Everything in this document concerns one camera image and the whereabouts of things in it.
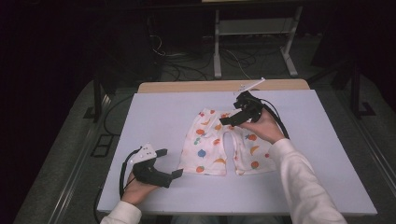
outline pant leg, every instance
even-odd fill
[[[283,224],[282,217],[274,216],[234,216],[227,217],[228,224]]]
[[[218,216],[173,216],[171,224],[219,224]]]

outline person's right hand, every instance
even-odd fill
[[[262,110],[262,116],[257,122],[245,122],[239,125],[239,127],[254,132],[262,140],[268,141],[271,144],[285,138],[285,135],[280,131],[272,115],[265,109]]]

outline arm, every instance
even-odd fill
[[[269,153],[280,174],[293,223],[346,223],[309,161],[285,138],[267,111],[262,111],[256,123],[245,122],[241,127],[273,144]]]
[[[102,219],[101,224],[139,223],[142,213],[135,206],[143,202],[143,200],[158,187],[134,180],[134,174],[132,172],[129,174],[128,183],[121,201],[117,203],[116,207],[107,217]]]

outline person's left hand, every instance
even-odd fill
[[[131,172],[129,174],[127,183],[129,183],[132,179],[134,179],[134,174]],[[139,203],[143,202],[153,190],[157,188],[159,187],[150,184],[144,184],[134,179],[126,187],[124,194],[121,197],[121,200],[126,203],[138,205]]]

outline desk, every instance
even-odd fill
[[[293,86],[291,83],[297,82],[301,84],[298,85],[300,89],[286,90]],[[177,168],[184,136],[196,114],[203,107],[233,109],[235,96],[232,91],[236,91],[240,83],[143,84],[132,100],[98,210],[108,212],[119,200],[120,165],[127,154],[147,142],[156,148],[168,148],[168,155],[158,159],[155,166],[163,172],[172,172]],[[275,105],[293,144],[311,161],[318,179],[341,213],[376,214],[315,91],[309,90],[306,83],[298,79],[267,80],[257,88],[265,90],[265,87],[277,91],[254,91],[253,94]],[[231,158],[231,136],[225,135],[224,147],[227,158]],[[276,172],[239,176],[233,170],[233,162],[227,162],[226,176],[184,174],[174,180],[169,189],[152,192],[139,208],[146,214],[160,215],[289,213]]]

